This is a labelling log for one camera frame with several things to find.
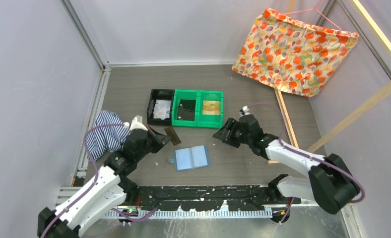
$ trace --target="white wall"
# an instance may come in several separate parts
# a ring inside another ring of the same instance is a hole
[[[0,0],[0,238],[36,237],[70,183],[99,77],[59,0]]]
[[[288,4],[288,0],[77,1],[110,64],[234,61],[255,18],[267,7],[284,12]],[[298,0],[293,11],[316,3]],[[318,19],[310,13],[294,16],[313,23]]]
[[[380,16],[388,17],[389,13],[381,13]],[[376,21],[384,21],[378,15],[373,17]],[[340,7],[330,18],[338,20],[343,29],[354,31]],[[383,26],[391,39],[390,29]],[[388,82],[388,77],[365,43],[360,41],[322,92],[310,100],[321,134],[327,134]],[[355,206],[364,237],[391,237],[391,96],[325,147],[327,153],[340,155],[365,187],[365,200]]]

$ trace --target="striped cloth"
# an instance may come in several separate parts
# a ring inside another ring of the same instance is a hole
[[[95,120],[95,127],[120,123],[124,124],[116,113],[101,111]],[[107,150],[114,151],[121,149],[121,146],[129,133],[129,128],[124,126],[108,126],[99,128],[89,133],[86,145],[93,158],[98,160]]]

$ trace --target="pink hanger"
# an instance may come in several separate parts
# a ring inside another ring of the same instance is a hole
[[[324,14],[322,14],[319,10],[318,10],[318,6],[321,4],[323,0],[319,0],[317,5],[315,5],[314,8],[311,8],[311,9],[307,9],[307,10],[303,10],[303,11],[294,11],[294,12],[289,12],[289,13],[285,13],[285,15],[289,15],[289,14],[294,14],[294,13],[299,13],[299,12],[305,12],[305,11],[313,11],[313,10],[316,10],[321,16],[323,16],[327,21],[329,21],[331,24],[335,25],[340,31],[341,28],[336,25],[336,23],[332,22],[330,19],[328,19],[326,16],[324,16]]]

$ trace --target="floral cloth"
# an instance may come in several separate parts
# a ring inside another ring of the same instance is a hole
[[[267,8],[232,69],[282,92],[317,95],[359,34],[315,26]]]

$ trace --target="gray floor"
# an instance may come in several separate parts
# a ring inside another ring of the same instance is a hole
[[[124,227],[118,220],[99,220],[84,237],[105,238],[347,238],[341,214],[319,207],[293,207],[281,227],[270,219],[148,220]]]
[[[244,105],[267,102],[278,107],[274,90],[259,82],[241,76],[230,65],[159,66],[113,68],[103,110],[116,112],[123,121],[142,115],[152,88],[190,89],[224,92],[225,121],[238,118]],[[284,94],[289,116],[299,146],[307,149],[320,138],[320,133],[308,98]],[[264,132],[278,135],[282,124],[279,116],[268,107],[250,110],[259,120]],[[162,126],[153,126],[164,133]],[[147,155],[129,176],[138,185],[222,185],[267,184],[279,174],[301,175],[285,165],[267,165],[266,160],[255,156],[247,146],[233,148],[213,139],[217,129],[175,127],[182,144],[168,144],[157,154]],[[176,172],[168,163],[177,148],[207,145],[211,166],[192,171]],[[86,181],[94,175],[89,165]]]

